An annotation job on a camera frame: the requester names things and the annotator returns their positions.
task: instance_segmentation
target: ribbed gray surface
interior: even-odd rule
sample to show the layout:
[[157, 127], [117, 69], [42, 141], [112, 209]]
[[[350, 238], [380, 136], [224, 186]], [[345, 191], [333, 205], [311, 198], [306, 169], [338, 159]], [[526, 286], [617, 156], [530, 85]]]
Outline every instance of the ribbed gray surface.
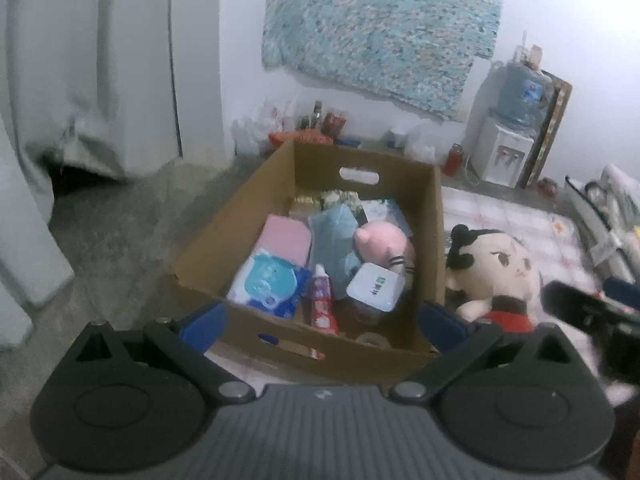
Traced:
[[592, 468], [549, 476], [503, 472], [451, 445], [429, 413], [388, 402], [375, 386], [270, 386], [230, 406], [190, 450], [119, 476], [55, 466], [43, 480], [603, 480]]

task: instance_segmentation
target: pink plush toy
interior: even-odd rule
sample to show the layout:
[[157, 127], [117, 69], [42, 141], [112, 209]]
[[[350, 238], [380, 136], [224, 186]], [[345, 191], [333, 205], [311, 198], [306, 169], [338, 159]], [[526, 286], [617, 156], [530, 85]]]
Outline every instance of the pink plush toy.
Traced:
[[404, 290], [414, 282], [414, 246], [400, 228], [384, 221], [373, 221], [356, 229], [356, 249], [366, 262], [385, 267], [406, 280]]

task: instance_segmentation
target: teal patterned cloth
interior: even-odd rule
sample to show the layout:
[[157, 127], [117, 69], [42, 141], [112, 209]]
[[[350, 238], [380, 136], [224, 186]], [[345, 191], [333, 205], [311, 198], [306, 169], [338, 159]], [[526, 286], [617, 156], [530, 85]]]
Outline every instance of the teal patterned cloth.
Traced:
[[501, 0], [267, 0], [265, 67], [286, 65], [450, 118]]

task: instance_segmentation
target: concrete floor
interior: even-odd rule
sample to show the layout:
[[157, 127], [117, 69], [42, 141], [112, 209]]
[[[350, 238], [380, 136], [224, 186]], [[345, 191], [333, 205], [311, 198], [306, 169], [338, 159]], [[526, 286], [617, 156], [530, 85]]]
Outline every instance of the concrete floor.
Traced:
[[[31, 403], [71, 342], [93, 319], [116, 329], [158, 316], [180, 317], [163, 277], [180, 247], [259, 165], [238, 159], [225, 171], [172, 163], [131, 184], [103, 183], [56, 200], [51, 231], [76, 271], [73, 282], [33, 316], [23, 348], [0, 354], [0, 479], [44, 467], [31, 436]], [[566, 214], [563, 200], [535, 192], [444, 178], [444, 185]]]

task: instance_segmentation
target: doll eye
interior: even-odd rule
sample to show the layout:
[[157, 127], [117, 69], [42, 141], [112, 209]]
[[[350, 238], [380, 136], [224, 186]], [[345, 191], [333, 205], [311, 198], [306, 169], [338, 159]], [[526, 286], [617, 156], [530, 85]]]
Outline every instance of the doll eye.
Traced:
[[503, 253], [502, 251], [496, 251], [495, 253], [498, 255], [498, 261], [502, 264], [503, 267], [509, 267], [509, 255], [507, 253]]

